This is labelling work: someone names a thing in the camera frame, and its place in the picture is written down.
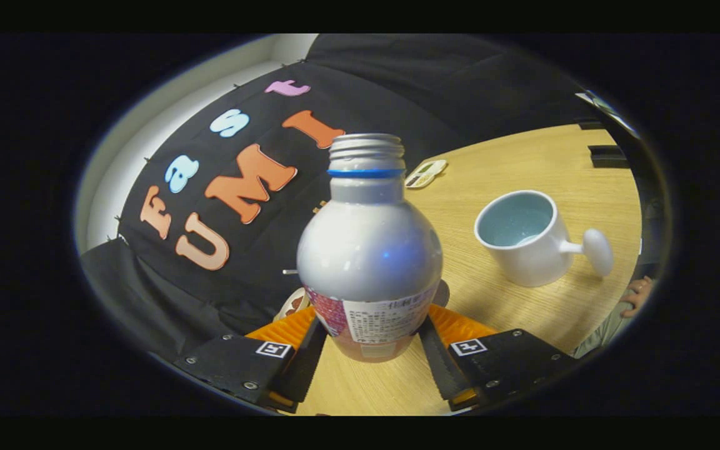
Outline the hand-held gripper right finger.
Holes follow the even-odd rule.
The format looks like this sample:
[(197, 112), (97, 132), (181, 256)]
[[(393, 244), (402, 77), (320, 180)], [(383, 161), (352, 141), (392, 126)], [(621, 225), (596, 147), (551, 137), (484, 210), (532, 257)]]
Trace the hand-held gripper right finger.
[(507, 403), (565, 376), (580, 362), (526, 330), (496, 331), (435, 304), (418, 334), (451, 412)]

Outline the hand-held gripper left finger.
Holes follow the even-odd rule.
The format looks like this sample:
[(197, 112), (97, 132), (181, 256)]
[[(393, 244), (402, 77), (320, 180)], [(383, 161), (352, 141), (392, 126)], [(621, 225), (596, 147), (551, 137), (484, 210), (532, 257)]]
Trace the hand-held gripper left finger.
[(258, 408), (296, 413), (311, 387), (328, 332), (313, 307), (246, 335), (223, 335), (184, 353), (174, 367)]

